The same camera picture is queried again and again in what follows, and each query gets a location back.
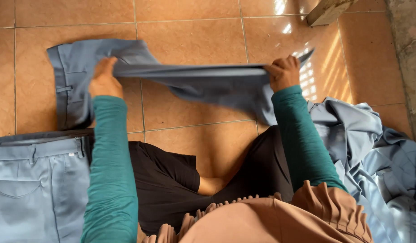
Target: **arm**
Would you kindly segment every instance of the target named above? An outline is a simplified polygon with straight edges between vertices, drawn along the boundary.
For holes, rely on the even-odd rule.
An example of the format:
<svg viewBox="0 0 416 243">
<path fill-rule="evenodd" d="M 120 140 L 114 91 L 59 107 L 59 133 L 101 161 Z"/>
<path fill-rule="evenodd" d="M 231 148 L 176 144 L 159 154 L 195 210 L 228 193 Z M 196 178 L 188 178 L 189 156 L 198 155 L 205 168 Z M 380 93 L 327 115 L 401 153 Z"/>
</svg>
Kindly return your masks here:
<svg viewBox="0 0 416 243">
<path fill-rule="evenodd" d="M 347 192 L 301 95 L 299 61 L 289 56 L 274 61 L 265 69 L 271 73 L 271 88 L 275 92 L 271 100 L 293 191 L 301 188 L 304 180 L 309 180 L 312 186 L 326 182 L 328 187 L 338 187 Z"/>
<path fill-rule="evenodd" d="M 128 150 L 127 106 L 122 99 L 122 88 L 120 94 L 114 94 L 110 91 L 115 87 L 109 84 L 104 85 L 104 92 L 92 87 L 97 85 L 98 88 L 101 82 L 98 79 L 102 78 L 94 76 L 89 87 L 94 97 L 97 125 L 94 129 L 88 204 L 80 241 L 132 243 L 137 240 L 138 201 Z"/>
</svg>

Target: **orange tile floor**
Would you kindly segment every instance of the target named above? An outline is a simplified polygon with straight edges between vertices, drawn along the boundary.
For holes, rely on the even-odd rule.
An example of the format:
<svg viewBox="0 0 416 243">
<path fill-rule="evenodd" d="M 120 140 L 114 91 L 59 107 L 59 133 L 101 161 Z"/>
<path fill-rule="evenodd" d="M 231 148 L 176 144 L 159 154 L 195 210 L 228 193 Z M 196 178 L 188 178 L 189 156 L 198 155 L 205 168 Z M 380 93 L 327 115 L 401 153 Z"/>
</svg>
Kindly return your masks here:
<svg viewBox="0 0 416 243">
<path fill-rule="evenodd" d="M 143 39 L 162 63 L 270 63 L 316 52 L 303 96 L 369 103 L 411 134 L 383 0 L 359 0 L 328 26 L 307 27 L 318 0 L 0 0 L 0 136 L 56 130 L 46 48 L 89 38 Z M 121 79 L 128 138 L 198 156 L 221 176 L 266 127 L 254 116 L 187 102 L 149 80 Z"/>
</svg>

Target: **belt loop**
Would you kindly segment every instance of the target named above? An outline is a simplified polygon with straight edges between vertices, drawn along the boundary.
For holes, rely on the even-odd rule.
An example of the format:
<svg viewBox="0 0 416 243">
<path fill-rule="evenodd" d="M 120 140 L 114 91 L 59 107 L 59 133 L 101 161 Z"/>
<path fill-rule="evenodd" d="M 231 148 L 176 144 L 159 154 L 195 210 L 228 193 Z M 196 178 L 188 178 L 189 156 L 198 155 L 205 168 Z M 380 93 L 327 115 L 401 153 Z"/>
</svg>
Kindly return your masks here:
<svg viewBox="0 0 416 243">
<path fill-rule="evenodd" d="M 74 138 L 76 144 L 77 144 L 77 154 L 79 155 L 79 158 L 83 158 L 83 152 L 82 152 L 82 140 L 80 137 Z"/>
<path fill-rule="evenodd" d="M 30 165 L 35 164 L 35 162 L 34 162 L 34 154 L 35 154 L 35 151 L 36 150 L 37 150 L 37 145 L 36 144 L 31 145 L 31 151 L 29 152 L 29 164 Z"/>
</svg>

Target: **person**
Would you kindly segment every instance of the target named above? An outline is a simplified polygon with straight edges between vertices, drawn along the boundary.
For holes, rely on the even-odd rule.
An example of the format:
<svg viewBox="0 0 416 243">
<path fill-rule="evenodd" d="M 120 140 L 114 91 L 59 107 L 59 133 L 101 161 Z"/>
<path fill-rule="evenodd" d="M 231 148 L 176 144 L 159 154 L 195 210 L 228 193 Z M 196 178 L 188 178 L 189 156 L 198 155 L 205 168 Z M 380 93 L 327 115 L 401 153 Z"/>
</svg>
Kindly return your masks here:
<svg viewBox="0 0 416 243">
<path fill-rule="evenodd" d="M 227 178 L 200 177 L 195 156 L 127 141 L 115 62 L 102 59 L 89 86 L 97 124 L 82 243 L 136 242 L 138 222 L 149 243 L 373 242 L 308 113 L 297 58 L 264 67 L 278 125 Z"/>
</svg>

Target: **waistband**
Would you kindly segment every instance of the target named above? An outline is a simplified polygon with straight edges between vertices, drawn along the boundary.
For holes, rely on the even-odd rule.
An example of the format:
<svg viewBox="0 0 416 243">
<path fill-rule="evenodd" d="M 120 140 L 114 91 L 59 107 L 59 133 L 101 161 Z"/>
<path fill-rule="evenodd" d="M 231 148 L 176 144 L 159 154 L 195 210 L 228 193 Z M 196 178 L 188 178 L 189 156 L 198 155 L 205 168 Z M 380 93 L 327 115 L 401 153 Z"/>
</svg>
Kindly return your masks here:
<svg viewBox="0 0 416 243">
<path fill-rule="evenodd" d="M 82 139 L 80 137 L 51 141 L 41 144 L 0 146 L 0 160 L 27 160 L 34 164 L 34 158 L 48 157 L 58 154 L 73 154 L 84 157 Z"/>
</svg>

